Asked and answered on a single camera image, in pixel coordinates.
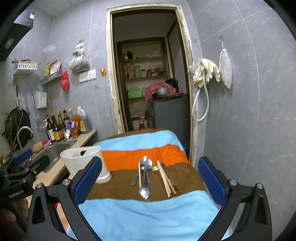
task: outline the sponge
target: sponge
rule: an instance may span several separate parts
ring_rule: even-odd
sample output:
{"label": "sponge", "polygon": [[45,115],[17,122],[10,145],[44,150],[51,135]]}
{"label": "sponge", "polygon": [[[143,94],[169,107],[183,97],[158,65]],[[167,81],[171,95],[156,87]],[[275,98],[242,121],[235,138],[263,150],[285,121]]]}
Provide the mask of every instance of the sponge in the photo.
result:
{"label": "sponge", "polygon": [[42,145],[41,142],[38,142],[35,145],[33,145],[33,150],[34,150],[35,153],[38,153],[42,149],[43,149],[43,145]]}

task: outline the person's hand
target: person's hand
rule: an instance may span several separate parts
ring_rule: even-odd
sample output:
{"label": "person's hand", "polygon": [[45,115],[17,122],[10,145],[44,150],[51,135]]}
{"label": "person's hand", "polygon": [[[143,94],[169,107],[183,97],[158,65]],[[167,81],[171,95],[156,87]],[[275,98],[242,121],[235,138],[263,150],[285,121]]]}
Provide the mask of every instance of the person's hand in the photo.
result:
{"label": "person's hand", "polygon": [[[22,207],[22,214],[27,218],[29,214],[28,200],[26,198],[21,199],[20,205]],[[13,212],[5,208],[1,208],[1,211],[8,222],[15,222],[17,220]]]}

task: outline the blue gripper pad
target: blue gripper pad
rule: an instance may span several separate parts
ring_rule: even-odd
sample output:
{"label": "blue gripper pad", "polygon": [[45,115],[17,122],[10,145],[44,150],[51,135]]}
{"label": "blue gripper pad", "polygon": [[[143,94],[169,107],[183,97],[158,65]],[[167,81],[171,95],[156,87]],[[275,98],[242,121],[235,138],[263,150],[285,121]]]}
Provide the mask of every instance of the blue gripper pad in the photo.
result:
{"label": "blue gripper pad", "polygon": [[23,163],[25,160],[29,159],[32,155],[33,155],[32,149],[27,149],[15,157],[14,163],[19,165],[19,164]]}
{"label": "blue gripper pad", "polygon": [[197,168],[214,202],[223,207],[226,203],[226,195],[223,185],[202,157],[198,160]]}
{"label": "blue gripper pad", "polygon": [[96,157],[95,162],[89,167],[89,169],[86,171],[74,190],[74,203],[77,207],[79,204],[85,202],[101,171],[102,160],[99,157]]}

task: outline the bowl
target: bowl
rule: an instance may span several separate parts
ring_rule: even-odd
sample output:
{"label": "bowl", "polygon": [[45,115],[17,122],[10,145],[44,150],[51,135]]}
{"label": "bowl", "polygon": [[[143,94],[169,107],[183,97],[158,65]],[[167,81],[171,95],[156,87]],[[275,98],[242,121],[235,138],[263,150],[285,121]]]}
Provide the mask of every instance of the bowl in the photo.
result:
{"label": "bowl", "polygon": [[156,94],[157,95],[166,95],[166,94],[169,94],[168,87],[161,87],[161,88],[156,89]]}

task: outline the sink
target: sink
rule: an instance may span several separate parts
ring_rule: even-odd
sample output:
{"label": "sink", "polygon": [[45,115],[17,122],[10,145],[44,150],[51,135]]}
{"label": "sink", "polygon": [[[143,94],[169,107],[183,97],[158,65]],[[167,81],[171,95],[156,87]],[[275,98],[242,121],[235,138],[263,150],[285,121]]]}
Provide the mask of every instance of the sink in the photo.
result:
{"label": "sink", "polygon": [[30,160],[30,164],[39,160],[42,156],[48,156],[50,159],[49,165],[43,170],[43,172],[48,172],[56,164],[56,162],[60,160],[61,157],[59,155],[61,154],[61,152],[69,149],[76,142],[77,140],[53,143],[50,146],[44,148],[42,151],[38,152],[35,156],[33,156]]}

